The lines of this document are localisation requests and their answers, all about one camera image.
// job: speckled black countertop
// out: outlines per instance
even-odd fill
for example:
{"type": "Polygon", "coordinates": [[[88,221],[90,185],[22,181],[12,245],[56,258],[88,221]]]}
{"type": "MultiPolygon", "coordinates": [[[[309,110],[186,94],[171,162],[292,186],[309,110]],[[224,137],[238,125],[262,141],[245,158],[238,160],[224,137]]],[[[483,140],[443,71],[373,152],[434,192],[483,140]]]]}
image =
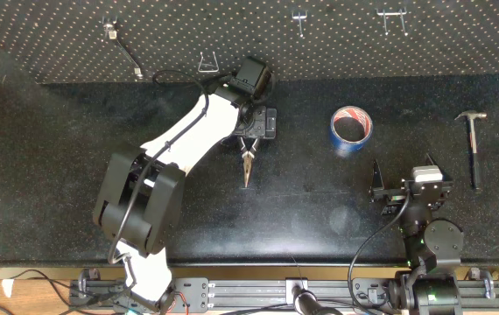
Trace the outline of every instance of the speckled black countertop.
{"type": "MultiPolygon", "coordinates": [[[[0,71],[0,264],[97,265],[109,240],[92,210],[114,145],[140,145],[193,106],[195,88],[152,84],[39,86],[0,71]]],[[[499,75],[282,81],[268,105],[278,137],[257,153],[243,188],[237,147],[216,145],[186,182],[182,220],[167,248],[172,265],[348,264],[389,218],[370,204],[373,158],[387,186],[408,177],[427,152],[454,180],[436,213],[464,228],[465,264],[499,264],[499,75]],[[327,136],[333,112],[365,109],[374,133],[337,157],[327,136]],[[477,121],[483,193],[470,188],[463,110],[477,121]]],[[[397,227],[361,263],[404,263],[397,227]]]]}

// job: wooden surface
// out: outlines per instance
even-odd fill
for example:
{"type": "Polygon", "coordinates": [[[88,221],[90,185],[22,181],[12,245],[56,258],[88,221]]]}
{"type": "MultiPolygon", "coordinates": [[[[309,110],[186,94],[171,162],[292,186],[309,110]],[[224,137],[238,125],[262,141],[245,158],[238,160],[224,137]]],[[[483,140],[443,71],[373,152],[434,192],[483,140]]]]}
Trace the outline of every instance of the wooden surface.
{"type": "MultiPolygon", "coordinates": [[[[68,289],[59,287],[61,295],[67,299],[68,289]]],[[[16,315],[20,314],[59,314],[67,307],[59,300],[51,285],[45,280],[16,280],[12,287],[12,297],[6,297],[0,281],[0,305],[16,315]]],[[[212,311],[208,314],[220,314],[212,311]]],[[[475,315],[494,315],[499,312],[470,312],[475,315]]]]}

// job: blue tape roll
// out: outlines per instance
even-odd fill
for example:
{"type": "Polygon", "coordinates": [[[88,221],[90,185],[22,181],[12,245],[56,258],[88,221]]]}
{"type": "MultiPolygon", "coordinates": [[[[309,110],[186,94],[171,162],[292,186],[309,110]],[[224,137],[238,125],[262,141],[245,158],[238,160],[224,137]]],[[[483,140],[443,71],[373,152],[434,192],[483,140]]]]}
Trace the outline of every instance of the blue tape roll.
{"type": "Polygon", "coordinates": [[[372,135],[372,128],[372,119],[370,119],[370,116],[364,110],[355,106],[346,106],[344,108],[337,109],[335,114],[331,116],[329,137],[337,150],[358,151],[370,139],[370,136],[372,135]],[[362,125],[364,128],[363,139],[359,141],[348,141],[337,134],[337,131],[335,131],[335,122],[343,117],[353,118],[362,125]]]}

